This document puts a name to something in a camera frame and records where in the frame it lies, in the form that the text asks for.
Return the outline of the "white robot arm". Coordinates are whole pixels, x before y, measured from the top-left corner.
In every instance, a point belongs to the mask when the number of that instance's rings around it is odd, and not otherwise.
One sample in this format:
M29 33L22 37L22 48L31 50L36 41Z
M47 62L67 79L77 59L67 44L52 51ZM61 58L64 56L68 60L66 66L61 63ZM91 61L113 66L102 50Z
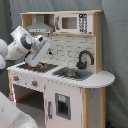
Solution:
M51 42L42 35L31 36L23 27L18 26L12 33L13 42L7 44L0 39L0 75L6 69L6 62L15 61L28 53L25 62L36 66ZM0 128L38 128L36 121L18 109L9 98L0 91Z

